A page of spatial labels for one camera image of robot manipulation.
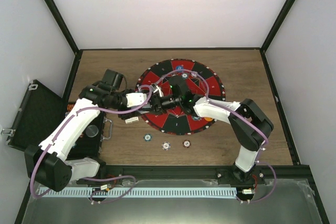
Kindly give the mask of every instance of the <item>gray floor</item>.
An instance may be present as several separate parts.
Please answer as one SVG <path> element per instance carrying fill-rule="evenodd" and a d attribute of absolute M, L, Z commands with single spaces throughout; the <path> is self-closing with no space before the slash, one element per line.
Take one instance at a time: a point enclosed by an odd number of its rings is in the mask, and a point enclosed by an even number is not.
<path fill-rule="evenodd" d="M 258 186 L 256 197 L 270 188 Z M 86 198 L 42 198 L 29 202 L 23 223 L 321 223 L 312 193 L 305 181 L 281 179 L 268 199 L 251 205 L 232 199 L 144 198 L 92 206 Z"/>

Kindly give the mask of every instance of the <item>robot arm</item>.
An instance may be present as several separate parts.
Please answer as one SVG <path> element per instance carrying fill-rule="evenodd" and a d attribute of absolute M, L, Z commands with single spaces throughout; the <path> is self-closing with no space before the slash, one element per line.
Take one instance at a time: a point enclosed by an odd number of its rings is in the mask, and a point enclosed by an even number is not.
<path fill-rule="evenodd" d="M 100 166 L 99 161 L 92 158 L 75 161 L 66 160 L 79 135 L 100 113 L 99 110 L 95 109 L 85 110 L 78 114 L 77 111 L 87 107 L 127 111 L 132 107 L 143 104 L 147 98 L 146 93 L 135 92 L 134 90 L 115 91 L 119 88 L 121 80 L 120 74 L 107 70 L 102 81 L 83 89 L 73 110 L 48 138 L 42 141 L 38 147 L 29 146 L 25 150 L 29 177 L 31 177 L 37 160 L 46 149 L 48 149 L 47 154 L 35 176 L 35 180 L 39 183 L 54 191 L 60 191 L 70 181 L 96 176 Z M 126 120 L 141 113 L 162 114 L 168 109 L 180 106 L 186 114 L 210 117 L 226 122 L 233 127 L 238 141 L 242 145 L 234 165 L 234 175 L 241 181 L 247 178 L 255 165 L 255 159 L 264 140 L 242 120 L 221 108 L 221 106 L 225 106 L 246 118 L 251 118 L 251 123 L 268 137 L 273 130 L 273 124 L 261 109 L 250 99 L 241 103 L 224 102 L 192 94 L 185 80 L 178 75 L 172 76 L 169 83 L 173 94 L 163 96 L 160 88 L 154 86 L 154 93 L 146 106 L 132 113 L 125 112 L 124 115 L 120 115 L 120 118 Z M 62 131 L 57 136 L 57 140 L 53 142 L 55 134 L 60 129 Z"/>

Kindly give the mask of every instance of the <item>white wall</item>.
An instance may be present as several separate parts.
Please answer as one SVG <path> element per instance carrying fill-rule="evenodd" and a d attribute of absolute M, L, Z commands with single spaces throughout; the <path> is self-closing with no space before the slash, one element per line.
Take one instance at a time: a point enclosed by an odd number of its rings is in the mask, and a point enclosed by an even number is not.
<path fill-rule="evenodd" d="M 74 55 L 43 0 L 0 0 L 0 130 L 30 80 L 62 95 Z M 28 185 L 23 152 L 0 142 L 0 223 L 14 223 Z"/>
<path fill-rule="evenodd" d="M 54 0 L 78 47 L 260 47 L 285 0 Z"/>
<path fill-rule="evenodd" d="M 296 0 L 267 59 L 301 161 L 336 223 L 336 1 Z"/>

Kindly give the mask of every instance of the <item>wooden table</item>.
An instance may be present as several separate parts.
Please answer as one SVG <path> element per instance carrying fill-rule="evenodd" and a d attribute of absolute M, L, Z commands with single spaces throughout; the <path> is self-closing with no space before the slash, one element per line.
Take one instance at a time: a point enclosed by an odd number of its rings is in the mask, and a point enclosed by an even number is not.
<path fill-rule="evenodd" d="M 254 100 L 273 122 L 275 129 L 269 139 L 262 161 L 272 165 L 291 165 L 279 115 L 258 50 L 88 50 L 84 51 L 72 88 L 70 101 L 88 84 L 101 80 L 106 69 L 125 75 L 129 87 L 135 87 L 139 76 L 153 64 L 166 59 L 192 59 L 209 66 L 221 78 L 226 101 Z M 210 128 L 193 134 L 176 136 L 162 133 L 139 122 L 125 124 L 116 115 L 110 140 L 102 144 L 100 158 L 118 165 L 231 165 L 239 143 L 230 125 L 216 122 Z M 150 133 L 152 141 L 143 137 Z M 190 148 L 182 142 L 189 140 Z M 171 143 L 168 151 L 162 143 Z"/>

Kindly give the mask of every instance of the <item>dartboard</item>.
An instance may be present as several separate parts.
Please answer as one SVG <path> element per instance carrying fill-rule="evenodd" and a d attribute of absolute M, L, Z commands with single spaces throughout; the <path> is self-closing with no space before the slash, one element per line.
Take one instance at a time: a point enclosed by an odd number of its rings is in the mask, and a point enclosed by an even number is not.
<path fill-rule="evenodd" d="M 201 75 L 209 85 L 209 98 L 225 101 L 224 86 L 218 75 L 209 67 L 194 60 L 171 59 L 156 63 L 148 68 L 138 79 L 136 88 L 143 84 L 150 85 L 155 83 L 163 75 L 176 69 L 188 69 L 198 72 L 198 74 Z M 182 78 L 186 80 L 187 85 L 193 94 L 205 95 L 206 86 L 200 78 L 194 76 L 192 73 L 181 72 L 174 74 L 181 75 Z M 169 78 L 170 76 L 167 76 L 159 83 L 164 95 L 172 93 L 168 82 Z M 153 128 L 164 133 L 176 135 L 190 135 L 197 133 L 209 128 L 216 122 L 216 120 L 212 118 L 199 118 L 196 116 L 186 115 L 180 107 L 167 110 L 167 113 L 162 115 L 149 113 L 142 114 L 142 118 Z"/>

